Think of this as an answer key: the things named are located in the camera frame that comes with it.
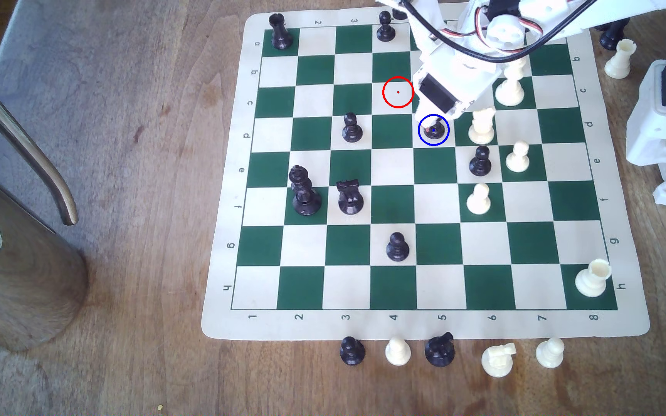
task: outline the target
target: black pawn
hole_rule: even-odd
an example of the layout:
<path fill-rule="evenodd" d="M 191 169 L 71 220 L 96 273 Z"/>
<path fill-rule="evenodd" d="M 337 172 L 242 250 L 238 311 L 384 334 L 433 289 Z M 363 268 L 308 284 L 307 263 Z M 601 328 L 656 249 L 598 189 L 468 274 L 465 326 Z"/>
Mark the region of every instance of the black pawn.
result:
<path fill-rule="evenodd" d="M 387 243 L 387 257 L 392 261 L 402 261 L 408 258 L 410 246 L 405 242 L 405 237 L 399 232 L 393 232 Z"/>
<path fill-rule="evenodd" d="M 384 10 L 382 13 L 380 13 L 380 24 L 382 26 L 377 29 L 377 39 L 382 42 L 389 42 L 394 39 L 394 27 L 389 25 L 391 22 L 392 17 L 389 15 L 387 10 Z"/>
<path fill-rule="evenodd" d="M 272 46 L 278 50 L 291 47 L 294 39 L 284 27 L 284 16 L 281 13 L 272 14 L 269 16 L 269 24 L 272 26 Z"/>
<path fill-rule="evenodd" d="M 354 337 L 345 337 L 340 342 L 340 359 L 350 366 L 361 364 L 366 355 L 364 345 Z"/>
<path fill-rule="evenodd" d="M 300 215 L 313 215 L 323 205 L 323 198 L 312 189 L 312 182 L 307 176 L 307 169 L 294 165 L 289 171 L 291 190 L 294 192 L 291 205 Z"/>
<path fill-rule="evenodd" d="M 359 193 L 358 179 L 350 181 L 338 181 L 335 183 L 340 195 L 338 196 L 338 208 L 344 214 L 353 215 L 364 208 L 364 197 Z"/>
<path fill-rule="evenodd" d="M 356 124 L 356 115 L 353 112 L 347 112 L 346 115 L 343 116 L 343 123 L 346 127 L 343 128 L 341 134 L 345 141 L 348 143 L 356 143 L 361 140 L 364 131 L 362 131 L 361 127 Z"/>
<path fill-rule="evenodd" d="M 469 161 L 469 172 L 476 176 L 484 176 L 490 173 L 492 162 L 490 162 L 490 149 L 487 146 L 477 146 L 474 157 Z"/>
<path fill-rule="evenodd" d="M 436 367 L 446 367 L 454 360 L 454 336 L 447 332 L 440 337 L 432 337 L 425 344 L 425 358 Z"/>

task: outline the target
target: chessboard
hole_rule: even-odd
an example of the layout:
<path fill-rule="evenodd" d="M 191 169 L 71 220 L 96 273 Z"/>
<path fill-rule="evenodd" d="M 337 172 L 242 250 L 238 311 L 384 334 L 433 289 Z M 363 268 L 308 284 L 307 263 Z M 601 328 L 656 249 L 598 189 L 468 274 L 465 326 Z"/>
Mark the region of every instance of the chessboard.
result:
<path fill-rule="evenodd" d="M 453 23 L 464 6 L 441 5 L 444 19 Z M 449 136 L 433 146 L 418 134 L 409 84 L 420 51 L 407 20 L 392 21 L 391 42 L 377 40 L 382 10 L 389 9 L 283 12 L 294 39 L 285 50 L 270 42 L 271 13 L 246 22 L 204 333 L 239 340 L 646 333 L 589 33 L 532 52 L 519 105 L 496 102 L 498 79 L 447 121 Z M 471 110 L 490 106 L 492 170 L 477 177 L 468 169 L 476 144 L 467 131 Z M 347 112 L 363 130 L 356 143 L 341 134 Z M 518 140 L 529 143 L 523 173 L 505 167 Z M 323 199 L 313 215 L 292 207 L 294 165 L 308 170 Z M 346 215 L 336 182 L 351 179 L 365 204 Z M 475 215 L 466 199 L 480 182 L 491 208 Z M 410 248 L 401 262 L 385 253 L 396 231 Z M 596 258 L 613 274 L 602 295 L 588 298 L 575 277 Z"/>

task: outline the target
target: white pawn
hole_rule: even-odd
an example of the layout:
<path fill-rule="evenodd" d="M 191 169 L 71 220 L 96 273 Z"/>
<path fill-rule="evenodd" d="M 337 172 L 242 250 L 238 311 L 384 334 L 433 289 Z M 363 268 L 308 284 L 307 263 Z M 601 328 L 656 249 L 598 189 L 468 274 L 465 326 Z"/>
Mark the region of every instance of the white pawn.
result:
<path fill-rule="evenodd" d="M 492 128 L 492 118 L 495 117 L 495 108 L 489 107 L 472 112 L 472 125 L 469 127 L 469 139 L 477 144 L 487 144 L 495 137 Z"/>
<path fill-rule="evenodd" d="M 482 354 L 482 368 L 492 377 L 504 377 L 513 369 L 513 357 L 516 346 L 509 343 L 501 346 L 491 346 Z"/>
<path fill-rule="evenodd" d="M 505 158 L 505 165 L 515 173 L 524 172 L 528 169 L 528 143 L 518 140 L 513 145 L 513 153 Z"/>
<path fill-rule="evenodd" d="M 611 264 L 597 258 L 590 262 L 587 269 L 577 273 L 574 285 L 588 298 L 597 298 L 605 292 L 605 281 L 611 276 Z"/>
<path fill-rule="evenodd" d="M 384 348 L 384 356 L 390 364 L 403 366 L 410 361 L 410 345 L 401 337 L 393 337 Z"/>
<path fill-rule="evenodd" d="M 474 191 L 467 197 L 467 209 L 475 215 L 482 215 L 490 210 L 490 187 L 486 184 L 474 185 Z"/>
<path fill-rule="evenodd" d="M 631 71 L 631 55 L 636 52 L 636 44 L 631 39 L 623 39 L 616 45 L 616 54 L 605 63 L 605 73 L 611 78 L 623 79 Z"/>
<path fill-rule="evenodd" d="M 564 360 L 564 342 L 560 338 L 549 338 L 536 347 L 536 359 L 539 364 L 555 369 Z"/>

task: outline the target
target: wooden table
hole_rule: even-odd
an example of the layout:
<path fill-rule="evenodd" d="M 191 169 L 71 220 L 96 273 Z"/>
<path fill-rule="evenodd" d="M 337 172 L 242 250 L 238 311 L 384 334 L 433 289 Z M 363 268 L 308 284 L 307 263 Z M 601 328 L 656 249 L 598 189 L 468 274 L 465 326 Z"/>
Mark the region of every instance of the wooden table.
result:
<path fill-rule="evenodd" d="M 371 0 L 20 0 L 0 50 L 0 98 L 60 168 L 81 221 L 67 228 L 45 186 L 0 137 L 0 182 L 84 254 L 76 320 L 28 353 L 0 349 L 0 414 L 666 413 L 666 207 L 654 166 L 625 161 L 625 121 L 655 59 L 666 11 L 634 18 L 631 75 L 602 74 L 651 331 L 575 339 L 556 370 L 516 341 L 513 373 L 479 363 L 494 341 L 459 341 L 438 369 L 396 368 L 368 342 L 348 368 L 337 342 L 208 339 L 200 314 L 243 24 L 254 13 L 365 7 Z M 421 354 L 423 343 L 412 343 Z"/>

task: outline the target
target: black wire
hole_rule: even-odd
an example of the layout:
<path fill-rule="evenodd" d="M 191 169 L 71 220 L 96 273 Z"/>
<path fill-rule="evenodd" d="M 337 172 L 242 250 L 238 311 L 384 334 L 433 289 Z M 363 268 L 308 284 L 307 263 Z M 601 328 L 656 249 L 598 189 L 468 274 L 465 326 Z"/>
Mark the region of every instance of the black wire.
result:
<path fill-rule="evenodd" d="M 539 38 L 534 43 L 531 43 L 531 45 L 527 46 L 524 50 L 518 53 L 513 53 L 512 55 L 509 56 L 497 56 L 497 57 L 475 52 L 471 49 L 467 49 L 466 47 L 460 44 L 452 42 L 449 38 L 441 34 L 439 30 L 436 30 L 435 27 L 431 26 L 431 24 L 428 23 L 428 21 L 425 20 L 423 16 L 421 16 L 420 13 L 418 13 L 417 10 L 415 10 L 415 7 L 413 7 L 413 5 L 410 4 L 409 0 L 402 0 L 400 2 L 400 5 L 403 6 L 408 12 L 410 12 L 410 14 L 412 14 L 413 17 L 415 17 L 415 19 L 418 20 L 426 29 L 428 29 L 428 32 L 431 32 L 431 34 L 439 38 L 443 43 L 449 45 L 458 52 L 464 53 L 465 55 L 471 56 L 472 58 L 476 58 L 485 62 L 492 62 L 493 64 L 504 64 L 506 62 L 515 61 L 516 59 L 521 59 L 522 57 L 528 55 L 529 53 L 534 52 L 536 49 L 538 49 L 546 42 L 549 42 L 549 39 L 553 38 L 562 29 L 567 27 L 569 23 L 572 23 L 572 21 L 576 19 L 578 15 L 587 10 L 587 8 L 589 6 L 592 6 L 593 3 L 595 2 L 597 2 L 597 0 L 587 0 L 587 2 L 582 3 L 580 7 L 578 7 L 574 12 L 570 13 L 564 20 L 562 20 L 559 24 L 557 24 L 556 27 L 554 27 L 548 33 L 545 33 L 541 38 Z"/>

